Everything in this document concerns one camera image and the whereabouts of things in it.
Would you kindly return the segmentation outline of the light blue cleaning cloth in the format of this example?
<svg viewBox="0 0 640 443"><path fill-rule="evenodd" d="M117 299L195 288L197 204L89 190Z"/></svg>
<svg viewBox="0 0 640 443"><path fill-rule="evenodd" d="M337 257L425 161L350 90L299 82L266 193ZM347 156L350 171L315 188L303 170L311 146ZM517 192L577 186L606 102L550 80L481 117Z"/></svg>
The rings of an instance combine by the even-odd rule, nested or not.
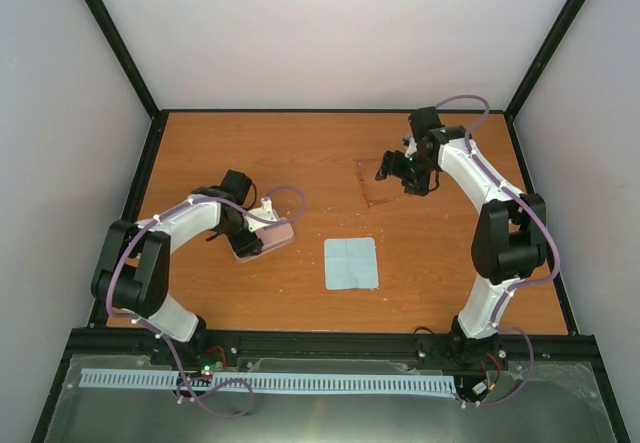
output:
<svg viewBox="0 0 640 443"><path fill-rule="evenodd" d="M377 289L375 240L372 237L326 239L324 273L325 287L330 291Z"/></svg>

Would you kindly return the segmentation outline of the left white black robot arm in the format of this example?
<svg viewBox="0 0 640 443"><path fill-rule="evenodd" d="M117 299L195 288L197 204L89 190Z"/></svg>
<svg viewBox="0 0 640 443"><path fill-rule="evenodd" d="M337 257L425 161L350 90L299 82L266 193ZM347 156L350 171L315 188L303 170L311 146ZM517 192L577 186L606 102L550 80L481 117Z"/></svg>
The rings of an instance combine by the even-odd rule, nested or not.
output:
<svg viewBox="0 0 640 443"><path fill-rule="evenodd" d="M229 170L219 185L192 191L186 201L147 220L111 224L91 283L91 293L111 318L130 317L173 342L172 351L186 365L208 353L203 317L184 308L169 293L170 258L204 232L225 236L238 258L257 256L262 240L249 229L246 204L255 183Z"/></svg>

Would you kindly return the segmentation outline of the pink glasses case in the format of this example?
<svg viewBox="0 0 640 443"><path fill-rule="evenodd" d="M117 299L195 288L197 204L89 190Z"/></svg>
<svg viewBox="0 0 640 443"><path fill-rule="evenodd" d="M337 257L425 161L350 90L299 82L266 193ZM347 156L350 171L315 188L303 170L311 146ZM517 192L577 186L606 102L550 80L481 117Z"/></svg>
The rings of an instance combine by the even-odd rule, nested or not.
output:
<svg viewBox="0 0 640 443"><path fill-rule="evenodd" d="M295 239L294 229L290 223L270 225L251 232L242 230L230 239L235 258L241 262L264 256L292 243Z"/></svg>

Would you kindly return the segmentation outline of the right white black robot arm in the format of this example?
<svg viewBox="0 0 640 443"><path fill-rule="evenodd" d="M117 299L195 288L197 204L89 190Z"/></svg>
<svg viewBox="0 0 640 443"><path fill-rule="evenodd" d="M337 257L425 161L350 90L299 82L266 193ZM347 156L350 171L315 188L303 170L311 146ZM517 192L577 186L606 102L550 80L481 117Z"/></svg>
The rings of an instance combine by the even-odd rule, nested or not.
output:
<svg viewBox="0 0 640 443"><path fill-rule="evenodd" d="M459 368L497 348L499 323L519 284L547 259L546 204L503 178L462 126L446 126L433 107L413 111L404 151L384 153L376 178L398 178L405 193L424 197L448 174L478 212L471 244L476 278L447 335L445 353Z"/></svg>

